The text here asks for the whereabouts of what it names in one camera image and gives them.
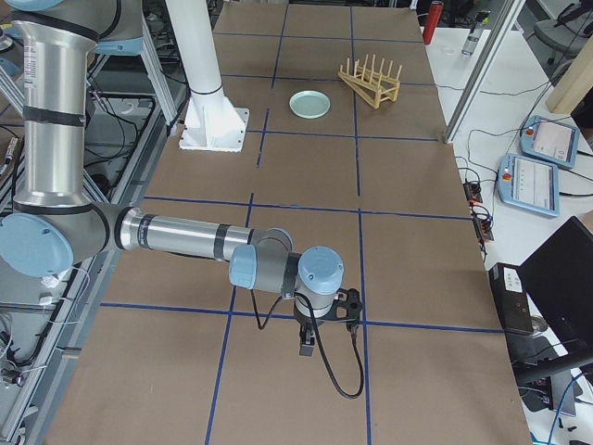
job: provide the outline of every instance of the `blue cable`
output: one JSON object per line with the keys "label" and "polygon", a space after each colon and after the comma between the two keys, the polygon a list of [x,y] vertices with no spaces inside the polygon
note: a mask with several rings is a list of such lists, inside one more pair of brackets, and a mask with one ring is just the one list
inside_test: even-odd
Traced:
{"label": "blue cable", "polygon": [[566,386],[566,389],[562,393],[562,398],[560,399],[558,408],[556,409],[556,415],[554,416],[554,422],[552,423],[552,428],[549,431],[548,442],[546,442],[546,445],[551,445],[551,443],[552,443],[552,436],[554,435],[554,429],[556,428],[556,424],[558,423],[558,418],[560,417],[560,411],[562,410],[564,400],[566,399],[566,394],[568,394],[568,391],[574,386],[574,384],[576,383],[576,380],[581,378],[583,375],[588,375],[588,374],[589,373],[581,373],[579,375],[574,376],[573,379],[571,380],[571,383],[569,383]]}

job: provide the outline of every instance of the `chair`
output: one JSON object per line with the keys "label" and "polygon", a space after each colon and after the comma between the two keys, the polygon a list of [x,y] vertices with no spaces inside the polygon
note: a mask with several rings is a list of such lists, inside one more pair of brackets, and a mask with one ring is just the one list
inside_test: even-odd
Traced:
{"label": "chair", "polygon": [[580,30],[579,33],[582,33],[589,22],[588,15],[571,21],[570,28],[564,25],[554,26],[557,23],[555,19],[542,20],[536,23],[534,31],[526,40],[535,36],[545,46],[549,46],[552,49],[552,55],[548,59],[548,64],[552,65],[556,60],[556,53],[561,53],[566,58],[575,58],[583,49],[588,39],[577,35],[577,32],[573,30]]}

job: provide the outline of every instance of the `black electronic device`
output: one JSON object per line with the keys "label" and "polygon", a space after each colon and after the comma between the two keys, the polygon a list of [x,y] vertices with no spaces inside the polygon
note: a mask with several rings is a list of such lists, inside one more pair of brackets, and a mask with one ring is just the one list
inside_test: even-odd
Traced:
{"label": "black electronic device", "polygon": [[529,336],[534,329],[517,266],[499,262],[488,272],[498,319],[506,332]]}
{"label": "black electronic device", "polygon": [[[569,353],[516,373],[517,381],[534,381],[575,367],[592,373],[593,234],[576,217],[570,218],[518,273],[524,290]],[[592,375],[587,379],[593,382]]]}

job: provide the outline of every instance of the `device screen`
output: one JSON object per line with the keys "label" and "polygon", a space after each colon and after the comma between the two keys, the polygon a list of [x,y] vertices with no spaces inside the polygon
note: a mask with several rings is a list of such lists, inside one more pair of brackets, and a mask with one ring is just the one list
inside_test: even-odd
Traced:
{"label": "device screen", "polygon": [[572,145],[574,129],[556,122],[541,121],[537,125],[534,151],[566,161]]}
{"label": "device screen", "polygon": [[527,159],[515,159],[513,197],[517,201],[553,210],[552,168]]}

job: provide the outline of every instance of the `table surface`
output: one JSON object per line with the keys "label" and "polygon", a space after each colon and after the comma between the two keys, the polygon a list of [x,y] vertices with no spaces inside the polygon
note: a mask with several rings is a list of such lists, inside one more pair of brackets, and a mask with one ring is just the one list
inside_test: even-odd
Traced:
{"label": "table surface", "polygon": [[[489,32],[485,32],[472,57],[464,57],[461,54],[461,48],[467,36],[466,30],[437,29],[433,42],[427,46],[435,83],[441,85],[438,93],[447,121],[461,96],[461,91],[448,87],[462,88],[464,86],[488,34]],[[535,88],[547,80],[548,77],[541,69],[524,37],[519,32],[510,32],[482,85],[481,91],[514,94]],[[465,159],[468,158],[468,136],[473,129],[500,134],[517,128],[544,90],[545,86],[542,86],[534,92],[517,96],[480,93],[454,141],[455,154]],[[553,90],[550,89],[544,94],[533,114],[552,119],[563,118],[566,115],[552,114],[545,105],[545,100],[551,91]],[[474,133],[469,144],[472,160],[497,170],[499,160],[505,152],[518,153],[519,151],[518,141],[516,139],[513,141],[513,136],[514,133],[498,137]],[[587,141],[582,136],[579,141],[579,150],[591,152]],[[462,159],[458,159],[458,164],[460,167],[465,167],[465,162]],[[494,173],[479,166],[470,165],[470,167],[477,170],[482,179],[494,177]],[[593,159],[578,155],[574,171],[592,177]],[[474,177],[469,174],[469,179],[473,180]],[[593,185],[570,173],[561,171],[560,190],[576,194],[593,193]],[[591,197],[580,199],[561,197],[560,217],[538,216],[502,203],[498,198],[498,192],[493,193],[493,183],[483,184],[482,196],[485,199],[485,206],[490,211],[494,211],[495,215],[493,229],[495,241],[486,244],[487,269],[497,262],[521,264],[568,218],[573,215],[582,218],[585,213],[593,210],[593,198]],[[533,303],[531,310],[533,313],[538,313]],[[559,342],[553,333],[548,332],[547,337],[551,344]],[[556,349],[560,354],[566,352],[562,346]],[[593,401],[593,393],[590,388],[586,384],[583,385],[583,388],[585,392],[583,398]],[[547,440],[553,413],[548,411],[530,413],[525,408],[525,414],[529,426],[537,438]],[[569,439],[593,442],[593,407],[577,404],[577,417],[565,419],[565,422],[568,426],[575,425],[578,428],[571,434],[566,429],[557,428],[554,436],[556,443],[568,443]]]}
{"label": "table surface", "polygon": [[[226,95],[251,110],[244,149],[172,137],[143,210],[335,248],[365,303],[364,394],[340,398],[318,352],[298,357],[291,305],[260,333],[223,265],[126,252],[47,444],[528,443],[415,13],[231,2],[215,43]],[[403,65],[397,102],[376,111],[336,79],[368,53]],[[288,99],[311,89],[332,107],[302,120]],[[355,388],[345,327],[322,336]]]}

